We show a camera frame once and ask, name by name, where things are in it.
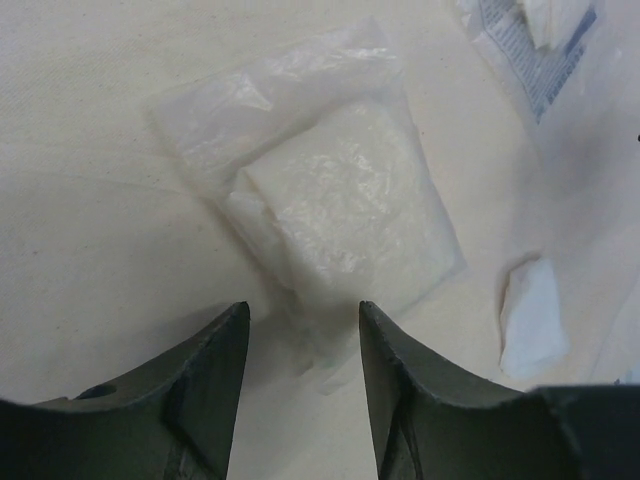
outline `white surface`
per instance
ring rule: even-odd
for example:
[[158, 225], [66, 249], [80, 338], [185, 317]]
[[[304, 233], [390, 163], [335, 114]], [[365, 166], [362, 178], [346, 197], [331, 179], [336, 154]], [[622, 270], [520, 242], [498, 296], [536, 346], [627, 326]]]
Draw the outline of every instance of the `white surface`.
[[593, 0], [550, 0], [551, 22], [548, 45], [557, 48], [569, 40]]
[[500, 368], [511, 378], [528, 380], [567, 354], [558, 283], [548, 259], [529, 260], [509, 273], [500, 323]]
[[[640, 4], [610, 4], [612, 21], [632, 35], [625, 40], [625, 62], [640, 65], [640, 49], [634, 47], [640, 38], [633, 37], [638, 35], [633, 19], [640, 14]], [[38, 147], [38, 155], [21, 150], [13, 157], [3, 153], [1, 163], [28, 165], [38, 158], [48, 171], [91, 176], [93, 185], [112, 175], [111, 169], [103, 168], [110, 164], [117, 167], [118, 180], [126, 182], [129, 169], [132, 177], [144, 177], [142, 171], [158, 172], [159, 163], [166, 161], [160, 178], [175, 178], [166, 158], [170, 154], [145, 113], [150, 95], [374, 14], [406, 61], [413, 117], [469, 264], [468, 273], [424, 304], [406, 330], [465, 368], [510, 383], [498, 366], [498, 292], [509, 267], [529, 252], [544, 250], [556, 268], [573, 348], [561, 365], [536, 381], [582, 382], [596, 378], [592, 373], [597, 371], [598, 379], [613, 382], [636, 363], [620, 369], [616, 355], [605, 355], [613, 351], [609, 346], [617, 326], [625, 323], [613, 319], [632, 290], [640, 262], [640, 99], [633, 88], [640, 78], [635, 71], [632, 81], [618, 90], [615, 109], [599, 121], [591, 142], [582, 145], [584, 154], [544, 173], [491, 73], [453, 16], [435, 1], [357, 0], [298, 7], [264, 2], [249, 8], [242, 2], [205, 0], [5, 0], [2, 7], [0, 141], [65, 149]], [[88, 160], [64, 153], [72, 147], [90, 149], [85, 158], [98, 159], [99, 168], [87, 171]], [[69, 155], [73, 160], [67, 166]], [[73, 193], [85, 187], [68, 188]], [[156, 216], [136, 213], [137, 202], [129, 203], [131, 197], [119, 203], [105, 188], [87, 188], [112, 202], [101, 212], [123, 215], [118, 219], [103, 213], [103, 221], [91, 224], [100, 227], [92, 235], [113, 238], [108, 233], [118, 232], [116, 255], [135, 246], [135, 255], [127, 258], [140, 263], [121, 260], [120, 265], [138, 272], [139, 280], [128, 284], [135, 289], [125, 292], [126, 307], [116, 312], [112, 309], [117, 303], [106, 299], [118, 290], [104, 283], [94, 290], [100, 308], [93, 308], [92, 301], [80, 303], [84, 306], [78, 310], [76, 302], [57, 295], [53, 303], [37, 299], [42, 283], [36, 285], [33, 278], [26, 278], [24, 289], [11, 290], [4, 276], [0, 297], [13, 298], [15, 308], [3, 306], [1, 338], [11, 338], [15, 347], [3, 343], [0, 349], [0, 393], [23, 401], [78, 393], [153, 357], [199, 327], [176, 322], [179, 316], [220, 301], [248, 299], [258, 321], [252, 331], [230, 480], [374, 478], [362, 376], [331, 396], [318, 394], [305, 377], [293, 377], [287, 369], [288, 346], [274, 321], [278, 317], [267, 318], [274, 310], [261, 280], [252, 262], [234, 246], [226, 225], [188, 197], [176, 197], [177, 206], [171, 207], [166, 202], [173, 202], [162, 195], [155, 205], [145, 201], [150, 209], [146, 212], [155, 210]], [[53, 198], [57, 213], [52, 205], [49, 215], [39, 215], [58, 223], [64, 205], [73, 205], [55, 190], [35, 195], [33, 201], [30, 195], [14, 194], [22, 197], [3, 211], [4, 220], [18, 222], [24, 212], [39, 212]], [[85, 204], [93, 198], [87, 191], [71, 197]], [[162, 217], [171, 212], [182, 222], [180, 228], [163, 223]], [[155, 230], [154, 222], [160, 222]], [[180, 237], [179, 232], [197, 232], [198, 224], [211, 235], [194, 232]], [[42, 230], [42, 239], [50, 235], [50, 228]], [[25, 244], [12, 245], [28, 252]], [[162, 269], [165, 257], [171, 261]], [[186, 266], [175, 277], [181, 261]], [[34, 275], [40, 282], [64, 282], [76, 271], [52, 262], [31, 263], [37, 265]], [[99, 266], [95, 271], [108, 274]], [[148, 290], [140, 298], [145, 301], [136, 302], [143, 285]], [[83, 282], [72, 282], [63, 290], [71, 300], [86, 295]], [[42, 307], [30, 310], [32, 299], [43, 301]], [[603, 345], [609, 333], [609, 343]], [[4, 368], [8, 358], [11, 370]]]

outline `clear plastic bag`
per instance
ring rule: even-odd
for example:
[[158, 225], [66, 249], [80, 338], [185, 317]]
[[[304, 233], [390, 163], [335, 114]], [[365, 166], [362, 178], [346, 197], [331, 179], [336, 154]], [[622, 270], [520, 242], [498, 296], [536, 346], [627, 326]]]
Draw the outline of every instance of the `clear plastic bag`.
[[[519, 0], [451, 1], [543, 161], [557, 163], [582, 155], [598, 117], [610, 105], [621, 58], [604, 1], [587, 6], [575, 31], [563, 34], [555, 49], [536, 49]], [[580, 12], [577, 6], [566, 10]]]
[[155, 113], [332, 365], [359, 301], [401, 314], [462, 265], [371, 19], [170, 92]]

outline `white substance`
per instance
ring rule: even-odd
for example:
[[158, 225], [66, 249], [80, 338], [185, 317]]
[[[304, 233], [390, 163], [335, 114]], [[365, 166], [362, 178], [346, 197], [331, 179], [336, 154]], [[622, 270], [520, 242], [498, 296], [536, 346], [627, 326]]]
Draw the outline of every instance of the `white substance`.
[[225, 206], [312, 312], [355, 312], [363, 299], [399, 312], [459, 259], [416, 144], [373, 102], [341, 108], [241, 169]]
[[565, 45], [589, 9], [590, 0], [517, 0], [536, 48]]
[[511, 272], [500, 321], [504, 332], [500, 367], [514, 379], [538, 375], [569, 352], [549, 260], [529, 261]]

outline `paper label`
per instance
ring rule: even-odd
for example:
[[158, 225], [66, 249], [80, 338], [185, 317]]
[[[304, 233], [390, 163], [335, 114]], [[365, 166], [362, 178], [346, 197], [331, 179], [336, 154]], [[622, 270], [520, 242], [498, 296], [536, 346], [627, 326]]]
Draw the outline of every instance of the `paper label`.
[[480, 0], [484, 29], [509, 60], [540, 123], [586, 50], [584, 35], [598, 18], [592, 6], [563, 48], [536, 50], [515, 0]]

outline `sealed bag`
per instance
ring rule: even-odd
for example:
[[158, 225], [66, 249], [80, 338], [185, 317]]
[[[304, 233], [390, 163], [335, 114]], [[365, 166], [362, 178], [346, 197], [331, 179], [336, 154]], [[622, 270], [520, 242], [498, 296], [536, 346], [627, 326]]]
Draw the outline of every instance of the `sealed bag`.
[[367, 20], [170, 92], [155, 111], [323, 356], [353, 337], [361, 300], [400, 315], [462, 263], [401, 73]]
[[580, 156], [621, 53], [600, 0], [452, 0], [545, 162]]

